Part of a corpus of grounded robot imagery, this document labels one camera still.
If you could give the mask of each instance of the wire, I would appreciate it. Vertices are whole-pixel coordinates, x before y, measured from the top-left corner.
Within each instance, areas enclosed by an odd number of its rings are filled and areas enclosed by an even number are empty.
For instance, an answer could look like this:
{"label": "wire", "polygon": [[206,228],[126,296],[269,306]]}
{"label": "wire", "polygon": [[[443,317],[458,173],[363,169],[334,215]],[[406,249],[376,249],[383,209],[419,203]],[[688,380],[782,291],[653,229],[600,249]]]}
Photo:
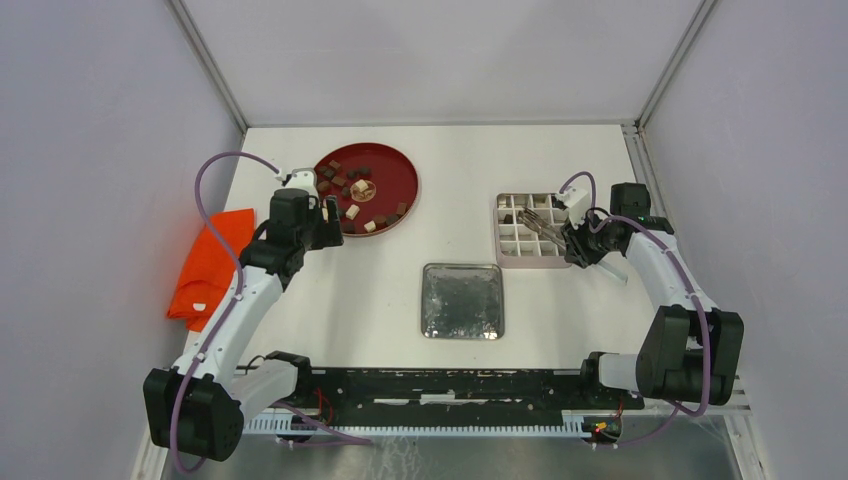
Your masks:
{"label": "wire", "polygon": [[209,345],[212,344],[212,340],[215,339],[215,336],[218,334],[218,331],[221,330],[221,327],[224,325],[224,322],[227,320],[227,317],[229,317],[230,312],[232,312],[233,308],[235,308],[238,299],[241,298],[241,291],[242,289],[244,289],[244,269],[242,269],[241,263],[239,263],[238,255],[236,255],[232,247],[227,244],[227,241],[224,239],[224,236],[221,235],[221,232],[219,232],[218,229],[215,228],[215,225],[212,224],[212,221],[209,219],[209,215],[206,213],[206,209],[203,208],[203,200],[200,198],[200,181],[201,179],[203,179],[203,173],[206,172],[206,169],[208,169],[210,165],[222,158],[227,157],[247,157],[251,160],[255,160],[265,165],[266,167],[273,170],[274,173],[280,173],[280,169],[271,164],[271,162],[261,157],[253,155],[252,153],[235,151],[219,153],[218,155],[213,156],[209,160],[206,160],[206,162],[201,165],[200,170],[197,171],[197,176],[194,179],[194,202],[195,204],[197,204],[197,211],[198,213],[200,213],[200,218],[203,219],[203,223],[206,225],[206,228],[209,229],[209,231],[212,233],[213,236],[215,236],[221,246],[224,247],[224,250],[227,252],[227,256],[230,257],[230,260],[232,260],[233,264],[235,265],[237,283],[235,293],[230,296],[230,299],[226,307],[224,307],[224,311],[221,313],[221,316],[218,317],[218,320],[212,326],[212,329],[209,330],[209,334],[206,335],[206,339],[204,339],[203,343],[200,345],[200,349],[198,350],[197,355],[195,355],[195,357],[191,360],[191,364],[189,364],[188,369],[183,374],[183,380],[182,382],[180,382],[180,386],[177,389],[177,396],[174,401],[174,409],[171,411],[171,428],[168,435],[168,443],[171,447],[171,456],[174,462],[174,468],[182,475],[188,475],[196,472],[201,467],[201,465],[203,465],[203,462],[206,461],[205,458],[201,458],[197,461],[196,464],[194,464],[194,466],[192,466],[191,468],[186,468],[186,466],[183,465],[183,462],[180,459],[180,452],[177,448],[177,426],[179,425],[180,421],[180,409],[182,408],[183,398],[185,397],[189,381],[194,375],[194,372],[197,370],[197,367],[200,366],[201,355],[205,354],[206,350],[209,349]]}
{"label": "wire", "polygon": [[338,430],[333,430],[332,428],[324,425],[323,423],[319,422],[318,420],[313,419],[309,415],[301,412],[300,410],[289,405],[286,402],[278,401],[278,402],[274,403],[274,406],[285,408],[286,410],[288,410],[288,411],[292,412],[293,414],[297,415],[298,417],[300,417],[300,419],[303,420],[303,423],[305,423],[305,424],[307,424],[311,427],[315,427],[318,430],[329,433],[330,435],[333,435],[333,436],[341,439],[341,440],[335,441],[335,442],[322,442],[322,443],[311,443],[311,444],[310,443],[289,442],[289,446],[309,448],[309,447],[337,447],[337,446],[342,446],[342,445],[372,445],[374,443],[367,438],[354,437],[352,435],[348,435],[346,433],[339,432]]}
{"label": "wire", "polygon": [[[562,185],[562,187],[559,189],[559,191],[560,191],[560,193],[564,192],[565,189],[568,188],[568,186],[574,180],[576,180],[577,178],[579,178],[581,176],[588,177],[589,182],[592,184],[592,202],[591,202],[591,206],[589,207],[589,210],[591,211],[595,208],[595,194],[596,194],[596,192],[595,192],[595,177],[590,172],[584,170],[582,172],[575,173],[574,175],[571,176],[571,178],[566,180],[566,182]],[[712,360],[711,360],[711,352],[710,352],[710,331],[709,331],[709,324],[707,323],[707,314],[704,311],[704,306],[701,304],[701,300],[695,294],[695,286],[692,284],[692,281],[689,279],[689,275],[686,273],[686,269],[683,268],[683,264],[680,262],[680,260],[674,254],[674,252],[672,252],[668,248],[668,245],[666,245],[665,242],[660,240],[656,235],[651,233],[648,229],[646,229],[645,227],[643,227],[642,225],[640,225],[638,222],[634,221],[633,219],[630,219],[630,218],[627,218],[627,217],[622,217],[620,215],[610,215],[607,218],[605,218],[601,223],[599,223],[596,227],[593,227],[590,223],[589,224],[589,231],[592,232],[592,233],[598,233],[604,226],[606,226],[610,222],[624,222],[624,223],[630,225],[631,227],[636,229],[636,231],[638,231],[639,233],[642,233],[643,235],[645,235],[645,237],[647,237],[649,240],[654,242],[654,244],[656,244],[660,248],[660,250],[663,253],[665,253],[665,255],[668,257],[669,261],[671,262],[672,266],[674,267],[674,270],[677,272],[677,275],[680,277],[680,280],[683,282],[683,286],[686,289],[686,293],[688,295],[688,298],[690,300],[692,300],[692,304],[695,306],[695,310],[698,314],[698,321],[699,321],[700,327],[701,327],[701,340],[702,340],[702,343],[703,343],[703,363],[702,363],[702,367],[701,367],[702,368],[701,401],[698,404],[698,408],[693,411],[693,410],[690,410],[690,409],[684,407],[679,402],[668,401],[668,403],[670,403],[671,405],[674,406],[674,410],[671,412],[671,415],[668,416],[668,418],[665,420],[665,422],[663,422],[663,424],[660,425],[659,428],[657,428],[653,432],[651,432],[651,433],[649,433],[649,434],[647,434],[643,437],[636,438],[636,439],[633,439],[633,440],[628,440],[626,442],[622,442],[622,443],[618,444],[618,446],[625,446],[625,445],[634,445],[634,444],[637,444],[637,443],[641,443],[642,441],[653,438],[654,436],[658,435],[659,433],[665,431],[665,429],[668,428],[669,425],[671,425],[671,421],[674,420],[674,417],[676,417],[677,414],[680,411],[683,411],[684,413],[686,413],[687,415],[692,416],[692,417],[699,417],[699,416],[703,415],[704,412],[707,411],[707,407],[709,406],[710,380],[711,380],[710,379],[710,377],[711,377],[711,373],[710,373],[711,368],[710,367],[712,365]]]}
{"label": "wire", "polygon": [[615,415],[612,417],[612,421],[616,421],[621,418],[621,414],[624,413],[624,395],[621,396],[621,399],[618,401],[618,410],[615,412]]}
{"label": "wire", "polygon": [[577,180],[580,177],[588,178],[589,183],[592,184],[592,204],[589,205],[589,210],[594,210],[595,209],[595,200],[598,198],[598,196],[596,194],[597,192],[595,191],[595,176],[592,175],[590,172],[588,172],[586,170],[583,170],[582,172],[577,172],[574,175],[572,175],[571,178],[566,180],[565,183],[562,184],[562,187],[560,187],[559,193],[564,192],[565,189],[568,188],[569,185],[571,185],[571,182],[573,182],[574,180]]}
{"label": "wire", "polygon": [[255,357],[251,358],[249,362],[247,362],[247,366],[244,367],[244,370],[245,371],[250,370],[250,366],[253,365],[253,362],[259,360],[260,358],[262,359],[263,362],[265,361],[264,355],[257,355]]}
{"label": "wire", "polygon": [[589,218],[589,214],[592,213],[593,211],[601,212],[604,215],[609,217],[609,212],[606,211],[605,209],[601,208],[601,207],[591,207],[591,208],[589,208],[588,210],[586,210],[586,214],[584,215],[584,217]]}

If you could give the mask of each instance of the white table surface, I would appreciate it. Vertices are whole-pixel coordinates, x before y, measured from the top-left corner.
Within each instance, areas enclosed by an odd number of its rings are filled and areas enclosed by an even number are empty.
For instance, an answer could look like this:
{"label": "white table surface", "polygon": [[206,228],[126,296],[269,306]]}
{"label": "white table surface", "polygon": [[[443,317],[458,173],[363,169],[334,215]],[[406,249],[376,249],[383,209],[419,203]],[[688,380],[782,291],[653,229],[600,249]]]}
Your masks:
{"label": "white table surface", "polygon": [[[244,150],[291,170],[357,142],[384,143],[409,157],[421,182],[417,204],[385,234],[309,252],[243,363],[282,350],[317,366],[579,368],[595,350],[638,352],[654,312],[620,255],[607,258],[628,273],[626,286],[596,268],[504,269],[506,324],[498,340],[433,340],[420,331],[425,264],[495,263],[497,194],[553,192],[590,170],[606,207],[612,184],[634,181],[620,127],[253,128]],[[226,209],[254,208],[261,221],[276,188],[265,167],[241,160]]]}

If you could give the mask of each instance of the food piece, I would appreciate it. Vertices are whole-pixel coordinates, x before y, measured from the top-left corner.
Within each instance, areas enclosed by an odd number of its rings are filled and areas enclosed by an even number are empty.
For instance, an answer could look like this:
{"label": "food piece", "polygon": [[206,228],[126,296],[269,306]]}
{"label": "food piece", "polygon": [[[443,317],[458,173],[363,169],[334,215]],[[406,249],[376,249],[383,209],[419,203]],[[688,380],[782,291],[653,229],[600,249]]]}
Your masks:
{"label": "food piece", "polygon": [[345,213],[345,217],[353,220],[354,218],[356,218],[357,213],[359,213],[359,205],[351,205],[347,209],[347,212]]}
{"label": "food piece", "polygon": [[353,188],[358,192],[364,192],[365,190],[368,190],[368,182],[365,180],[357,180],[356,183],[353,184]]}

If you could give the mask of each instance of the white cube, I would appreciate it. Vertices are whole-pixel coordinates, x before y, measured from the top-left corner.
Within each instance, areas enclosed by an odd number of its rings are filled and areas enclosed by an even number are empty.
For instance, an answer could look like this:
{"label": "white cube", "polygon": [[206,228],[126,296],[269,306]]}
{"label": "white cube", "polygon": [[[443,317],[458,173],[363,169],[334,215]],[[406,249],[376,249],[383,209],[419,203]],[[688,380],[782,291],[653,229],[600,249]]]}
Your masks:
{"label": "white cube", "polygon": [[345,216],[351,220],[356,218],[356,214],[359,213],[359,205],[351,205],[350,208],[347,209],[347,213]]}

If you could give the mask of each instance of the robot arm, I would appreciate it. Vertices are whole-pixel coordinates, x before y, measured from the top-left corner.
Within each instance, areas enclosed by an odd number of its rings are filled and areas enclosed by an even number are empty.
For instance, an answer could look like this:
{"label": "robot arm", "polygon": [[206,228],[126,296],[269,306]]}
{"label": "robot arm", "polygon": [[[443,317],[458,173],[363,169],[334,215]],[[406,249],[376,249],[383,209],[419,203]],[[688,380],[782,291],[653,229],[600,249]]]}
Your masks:
{"label": "robot arm", "polygon": [[[574,192],[581,197],[579,189]],[[692,280],[689,268],[680,260],[668,220],[650,215],[647,188],[641,184],[614,185],[610,213],[630,219],[648,233],[631,222],[621,221],[608,222],[598,230],[601,221],[592,214],[578,224],[572,217],[585,217],[586,202],[569,199],[568,194],[564,197],[563,203],[577,210],[577,215],[569,213],[572,222],[566,223],[560,232],[566,244],[566,260],[587,268],[609,252],[620,252],[638,272],[657,309],[638,355],[593,352],[584,361],[583,374],[606,387],[639,392],[646,398],[698,402],[703,386],[703,345],[708,341],[709,403],[727,403],[742,345],[742,320],[734,312],[720,310]],[[677,259],[679,267],[670,261],[672,257]],[[681,278],[681,272],[687,280]],[[700,300],[706,314],[707,339],[702,338],[692,294]]]}
{"label": "robot arm", "polygon": [[[181,401],[179,450],[225,460],[235,450],[245,422],[291,395],[299,374],[310,368],[304,357],[275,352],[257,370],[234,376],[259,322],[303,266],[306,252],[343,243],[336,200],[327,197],[322,208],[311,169],[295,170],[283,185],[271,198],[269,219],[239,257],[244,285],[238,301],[229,312],[230,302],[222,301],[197,341],[173,366],[153,369],[144,382],[151,439],[158,446],[171,446],[171,412]],[[237,291],[238,279],[233,275],[231,295]],[[207,341],[203,353],[201,347]],[[200,358],[200,364],[188,379],[184,398],[177,399],[195,358]]]}

